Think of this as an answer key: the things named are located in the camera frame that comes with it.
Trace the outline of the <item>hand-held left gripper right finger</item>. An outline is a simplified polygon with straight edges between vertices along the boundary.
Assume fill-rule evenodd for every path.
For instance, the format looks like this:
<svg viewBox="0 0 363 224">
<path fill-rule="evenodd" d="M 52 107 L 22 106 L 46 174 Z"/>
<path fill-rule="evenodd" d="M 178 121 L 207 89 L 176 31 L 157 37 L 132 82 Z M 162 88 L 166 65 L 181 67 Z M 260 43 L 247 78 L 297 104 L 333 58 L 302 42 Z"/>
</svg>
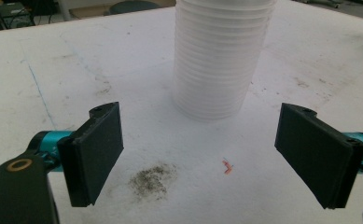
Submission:
<svg viewBox="0 0 363 224">
<path fill-rule="evenodd" d="M 363 160 L 363 142 L 320 120 L 306 107 L 283 103 L 274 146 L 323 208 L 344 208 Z"/>
</svg>

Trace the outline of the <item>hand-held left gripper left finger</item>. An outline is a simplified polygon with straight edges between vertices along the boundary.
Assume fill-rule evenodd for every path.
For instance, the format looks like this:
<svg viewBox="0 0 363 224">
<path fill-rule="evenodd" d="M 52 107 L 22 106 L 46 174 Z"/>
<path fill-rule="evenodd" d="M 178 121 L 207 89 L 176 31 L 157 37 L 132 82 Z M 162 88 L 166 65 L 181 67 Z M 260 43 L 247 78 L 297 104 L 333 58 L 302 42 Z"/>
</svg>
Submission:
<svg viewBox="0 0 363 224">
<path fill-rule="evenodd" d="M 124 149 L 119 103 L 96 106 L 89 114 L 81 127 L 57 143 L 73 207 L 95 204 Z"/>
</svg>

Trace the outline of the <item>white plastic bottle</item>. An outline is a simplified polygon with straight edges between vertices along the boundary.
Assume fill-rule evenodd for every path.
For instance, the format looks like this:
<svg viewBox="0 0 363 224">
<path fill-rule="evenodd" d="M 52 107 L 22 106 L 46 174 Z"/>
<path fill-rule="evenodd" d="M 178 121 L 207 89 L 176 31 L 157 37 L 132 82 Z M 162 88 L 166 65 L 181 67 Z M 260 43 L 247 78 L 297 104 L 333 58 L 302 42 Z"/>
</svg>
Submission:
<svg viewBox="0 0 363 224">
<path fill-rule="evenodd" d="M 173 97 L 202 120 L 244 103 L 277 0 L 176 0 Z"/>
</svg>

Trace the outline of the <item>white foam mat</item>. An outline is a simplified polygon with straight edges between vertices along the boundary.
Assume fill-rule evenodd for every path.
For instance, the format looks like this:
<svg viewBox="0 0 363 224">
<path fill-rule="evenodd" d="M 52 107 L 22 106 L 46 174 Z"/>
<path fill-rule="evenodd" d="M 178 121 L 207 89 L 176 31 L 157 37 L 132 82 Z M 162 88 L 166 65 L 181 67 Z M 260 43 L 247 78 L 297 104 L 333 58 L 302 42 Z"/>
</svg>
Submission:
<svg viewBox="0 0 363 224">
<path fill-rule="evenodd" d="M 362 224 L 363 175 L 326 210 L 274 146 L 281 105 L 363 132 L 363 19 L 277 0 L 239 113 L 190 119 L 171 96 L 172 8 L 0 31 L 0 164 L 44 130 L 74 130 L 118 102 L 124 149 L 95 205 L 62 224 Z"/>
</svg>

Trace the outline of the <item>grey metal stand leg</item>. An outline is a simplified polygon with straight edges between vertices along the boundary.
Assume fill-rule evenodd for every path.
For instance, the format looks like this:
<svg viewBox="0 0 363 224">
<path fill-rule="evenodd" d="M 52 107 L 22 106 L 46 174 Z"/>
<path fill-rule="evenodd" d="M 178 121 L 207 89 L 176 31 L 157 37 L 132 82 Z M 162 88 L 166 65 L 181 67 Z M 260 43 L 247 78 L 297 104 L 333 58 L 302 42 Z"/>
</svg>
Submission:
<svg viewBox="0 0 363 224">
<path fill-rule="evenodd" d="M 63 19 L 65 21 L 70 21 L 71 20 L 71 14 L 69 12 L 69 7 L 66 3 L 66 0 L 58 0 L 58 4 L 59 4 L 59 8 L 60 11 L 63 15 Z"/>
</svg>

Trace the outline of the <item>black round stool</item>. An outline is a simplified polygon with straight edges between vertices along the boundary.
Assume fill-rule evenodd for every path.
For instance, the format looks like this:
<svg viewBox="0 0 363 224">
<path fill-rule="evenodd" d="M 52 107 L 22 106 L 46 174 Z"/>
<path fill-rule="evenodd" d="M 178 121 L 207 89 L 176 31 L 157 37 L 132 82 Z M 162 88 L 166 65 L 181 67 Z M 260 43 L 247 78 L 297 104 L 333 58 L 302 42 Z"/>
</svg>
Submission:
<svg viewBox="0 0 363 224">
<path fill-rule="evenodd" d="M 157 8 L 160 8 L 160 6 L 156 3 L 146 0 L 134 0 L 116 3 L 108 9 L 108 12 L 110 15 L 118 15 Z"/>
</svg>

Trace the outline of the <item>black computer tower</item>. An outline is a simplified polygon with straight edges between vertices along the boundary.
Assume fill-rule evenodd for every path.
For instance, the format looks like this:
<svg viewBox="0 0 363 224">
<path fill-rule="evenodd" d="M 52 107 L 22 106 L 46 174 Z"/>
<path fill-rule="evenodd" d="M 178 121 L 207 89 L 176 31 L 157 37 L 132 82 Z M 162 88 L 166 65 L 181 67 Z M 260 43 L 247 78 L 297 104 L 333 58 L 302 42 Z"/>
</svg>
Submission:
<svg viewBox="0 0 363 224">
<path fill-rule="evenodd" d="M 34 26 L 30 12 L 21 2 L 0 5 L 0 18 L 7 29 Z"/>
</svg>

